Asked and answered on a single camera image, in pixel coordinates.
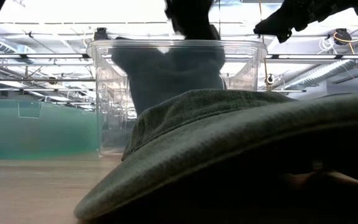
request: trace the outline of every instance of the wooden table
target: wooden table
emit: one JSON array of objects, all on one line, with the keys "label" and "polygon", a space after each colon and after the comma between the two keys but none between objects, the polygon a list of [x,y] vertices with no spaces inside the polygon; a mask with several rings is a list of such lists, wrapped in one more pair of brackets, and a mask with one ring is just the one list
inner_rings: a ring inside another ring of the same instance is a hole
[{"label": "wooden table", "polygon": [[75,205],[119,163],[0,161],[0,224],[77,223]]}]

